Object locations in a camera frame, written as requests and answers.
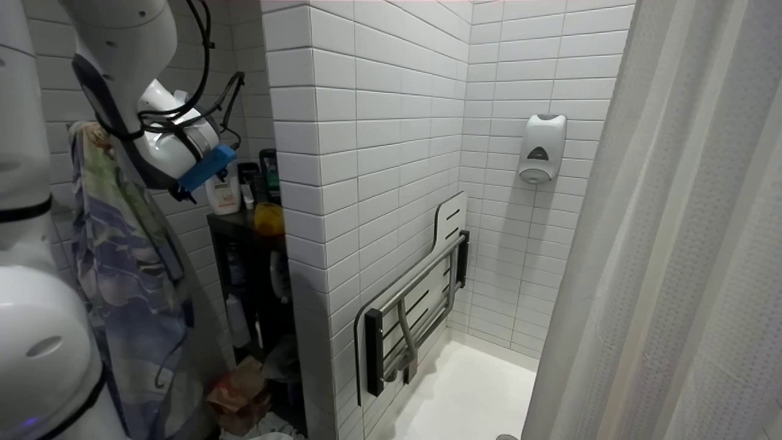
white robotic part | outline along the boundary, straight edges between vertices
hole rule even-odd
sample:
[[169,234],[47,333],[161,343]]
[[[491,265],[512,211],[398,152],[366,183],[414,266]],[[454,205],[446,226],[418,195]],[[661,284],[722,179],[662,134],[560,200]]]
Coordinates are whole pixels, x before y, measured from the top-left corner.
[[[116,102],[127,129],[138,129],[138,110],[174,110],[177,100],[156,75],[177,53],[177,19],[167,0],[62,0],[88,58],[116,83]],[[200,118],[189,110],[177,123]],[[199,154],[218,146],[218,132],[200,121],[183,129]],[[144,132],[135,141],[147,163],[174,180],[196,166],[194,152],[174,134]]]
[[0,2],[0,211],[49,199],[42,88],[20,0]]
[[[139,107],[147,110],[169,110],[183,106],[177,95],[171,95],[158,81],[151,81],[144,95],[139,99]],[[199,110],[189,110],[177,123],[199,121]],[[211,146],[216,146],[218,132],[211,123],[200,121],[196,124],[189,124],[187,138],[194,141],[199,154],[205,154]],[[169,173],[171,179],[183,177],[189,168],[196,166],[196,157],[190,150],[180,145],[174,134],[158,134],[158,132],[144,132],[144,145],[139,145],[143,157],[154,163],[158,171]]]
[[167,0],[62,0],[62,4],[86,48],[116,81],[151,83],[177,53],[177,22]]
[[[42,437],[101,385],[82,298],[52,273],[0,266],[0,440]],[[107,391],[58,437],[124,437]]]

hanging clothes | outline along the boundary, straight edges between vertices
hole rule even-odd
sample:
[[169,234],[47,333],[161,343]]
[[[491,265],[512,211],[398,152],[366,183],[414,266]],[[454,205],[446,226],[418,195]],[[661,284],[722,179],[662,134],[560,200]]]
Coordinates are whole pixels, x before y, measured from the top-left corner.
[[526,440],[780,437],[782,2],[639,2]]
[[72,128],[74,262],[111,388],[133,440],[163,437],[167,398],[194,326],[183,262],[101,124]]

shower stall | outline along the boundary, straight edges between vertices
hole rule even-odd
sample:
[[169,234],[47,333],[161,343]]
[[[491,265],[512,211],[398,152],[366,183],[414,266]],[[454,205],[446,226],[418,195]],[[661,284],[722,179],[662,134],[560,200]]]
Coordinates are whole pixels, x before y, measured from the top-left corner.
[[[633,11],[262,2],[312,437],[520,436]],[[532,114],[564,114],[567,132],[541,185],[519,177]],[[430,260],[436,211],[458,194],[468,281],[415,339],[436,288],[385,300]]]

tiled wall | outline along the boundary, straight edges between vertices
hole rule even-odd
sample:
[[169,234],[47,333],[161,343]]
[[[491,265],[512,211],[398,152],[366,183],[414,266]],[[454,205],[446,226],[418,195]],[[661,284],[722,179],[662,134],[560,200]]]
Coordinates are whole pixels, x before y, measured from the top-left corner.
[[265,14],[254,0],[224,0],[238,68],[245,72],[238,128],[243,128],[243,162],[259,162],[262,150],[273,150]]
[[262,4],[311,437],[364,440],[410,386],[356,408],[353,321],[458,194],[471,4]]
[[[190,13],[183,0],[171,0],[171,8],[178,19],[178,52],[171,67],[158,75],[169,88],[194,90],[200,75],[200,37],[190,22]],[[74,262],[72,262],[72,223],[74,223],[74,194],[72,194],[72,157],[68,157],[68,134],[67,128],[74,121],[92,121],[92,110],[79,90],[79,83],[72,73],[72,56],[75,48],[75,29],[62,11],[58,0],[25,0],[39,78],[45,88],[45,118],[49,129],[49,146],[53,157],[52,168],[52,190],[53,190],[53,227],[52,242],[58,262],[58,271],[63,279],[74,284]],[[205,100],[213,100],[222,88],[228,75],[238,68],[235,48],[233,48],[233,26],[228,8],[213,8],[216,13],[216,64],[213,81],[205,90]],[[216,350],[196,350],[194,366],[200,371],[218,370],[222,365],[224,350],[231,343],[224,338],[224,314],[222,314],[222,294],[218,281],[218,266],[213,256],[213,244],[207,234],[207,202],[204,190],[196,194],[199,205],[194,202],[174,202],[169,194],[156,194],[156,202],[167,212],[171,227],[177,231],[189,262],[194,265],[199,281],[205,290],[205,298],[196,298],[196,309],[200,316],[194,343],[207,343],[204,347],[222,347],[222,355]]]
[[[471,209],[471,271],[454,327],[541,356],[633,0],[475,2],[459,183]],[[567,114],[560,179],[515,177],[526,121]]]

black cable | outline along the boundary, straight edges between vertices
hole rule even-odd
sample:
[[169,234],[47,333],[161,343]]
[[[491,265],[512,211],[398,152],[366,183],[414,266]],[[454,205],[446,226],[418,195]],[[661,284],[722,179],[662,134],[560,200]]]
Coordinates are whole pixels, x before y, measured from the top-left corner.
[[224,114],[222,114],[222,121],[220,121],[220,128],[228,128],[231,113],[233,113],[233,107],[235,107],[235,100],[238,100],[243,85],[245,85],[245,72],[233,73],[231,81],[224,83],[220,99],[218,99],[207,110],[204,110],[200,118],[183,121],[183,123],[178,123],[178,124],[180,124],[180,128],[190,128],[190,124],[200,123],[204,118],[216,114],[218,110],[222,110],[222,102],[224,102],[228,94],[233,90],[233,99],[231,99],[231,102],[228,102],[228,110],[224,110]]
[[190,13],[194,13],[196,24],[199,24],[199,33],[200,33],[200,45],[204,45],[204,68],[200,68],[199,88],[196,88],[196,94],[194,94],[183,106],[178,106],[178,107],[171,107],[171,110],[143,110],[143,113],[139,113],[143,124],[144,124],[144,121],[147,121],[149,114],[163,114],[163,118],[171,118],[171,121],[187,114],[189,110],[196,107],[196,102],[200,100],[200,95],[204,95],[204,90],[205,90],[207,75],[211,75],[211,67],[213,67],[213,42],[211,42],[211,40],[213,40],[213,13],[211,13],[211,8],[205,4],[205,0],[200,0],[200,4],[204,4],[205,24],[204,24],[204,19],[200,19],[194,0],[189,0],[189,8],[190,8]]

